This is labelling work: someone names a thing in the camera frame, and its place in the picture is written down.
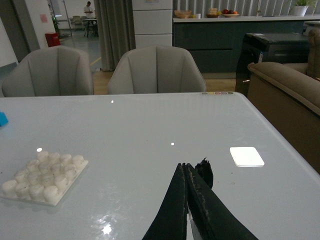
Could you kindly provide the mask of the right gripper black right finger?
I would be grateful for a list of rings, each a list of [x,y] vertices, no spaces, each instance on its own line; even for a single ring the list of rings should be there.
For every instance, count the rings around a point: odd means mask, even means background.
[[[183,165],[187,182],[188,206],[203,240],[256,240],[213,192],[214,175],[210,162],[203,159],[195,167]]]

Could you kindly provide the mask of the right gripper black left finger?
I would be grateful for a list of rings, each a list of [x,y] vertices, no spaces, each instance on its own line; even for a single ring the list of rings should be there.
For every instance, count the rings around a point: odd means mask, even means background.
[[[144,240],[185,240],[187,238],[187,183],[181,163],[175,169],[165,197]]]

